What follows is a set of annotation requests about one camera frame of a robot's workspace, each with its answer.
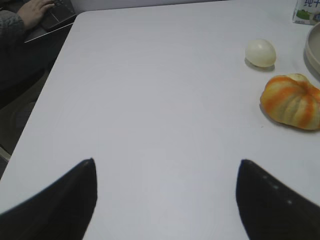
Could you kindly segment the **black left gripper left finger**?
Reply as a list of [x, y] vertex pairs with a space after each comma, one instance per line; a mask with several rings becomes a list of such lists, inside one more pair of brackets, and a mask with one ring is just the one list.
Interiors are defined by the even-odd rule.
[[95, 161], [79, 162], [51, 185], [0, 215], [2, 240], [81, 240], [98, 200]]

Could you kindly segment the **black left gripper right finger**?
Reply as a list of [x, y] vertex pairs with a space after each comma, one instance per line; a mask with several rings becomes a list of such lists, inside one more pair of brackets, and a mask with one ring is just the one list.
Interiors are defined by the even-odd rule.
[[252, 160], [240, 162], [236, 203], [251, 240], [318, 240], [320, 207]]

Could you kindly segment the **grey knitted sleeve forearm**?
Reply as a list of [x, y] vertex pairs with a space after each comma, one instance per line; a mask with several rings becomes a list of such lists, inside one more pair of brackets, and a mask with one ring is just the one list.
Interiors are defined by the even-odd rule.
[[16, 44], [25, 34], [25, 24], [22, 18], [8, 10], [0, 11], [0, 54]]

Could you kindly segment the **person's hand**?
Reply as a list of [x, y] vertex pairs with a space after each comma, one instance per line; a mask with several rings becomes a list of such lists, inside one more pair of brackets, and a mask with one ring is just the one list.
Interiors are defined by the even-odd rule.
[[26, 30], [36, 27], [47, 10], [54, 7], [53, 0], [30, 0], [25, 3], [17, 12], [22, 19]]

